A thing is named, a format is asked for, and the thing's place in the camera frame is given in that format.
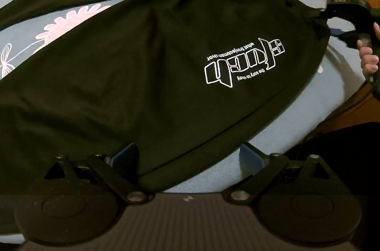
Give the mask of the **person right hand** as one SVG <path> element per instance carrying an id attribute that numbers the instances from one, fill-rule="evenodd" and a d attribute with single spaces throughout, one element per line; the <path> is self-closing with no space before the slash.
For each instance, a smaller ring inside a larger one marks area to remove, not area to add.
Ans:
<path id="1" fill-rule="evenodd" d="M 365 77 L 373 75 L 378 70 L 379 57 L 374 54 L 372 48 L 364 45 L 363 40 L 357 41 L 357 49 L 359 50 L 363 75 Z"/>

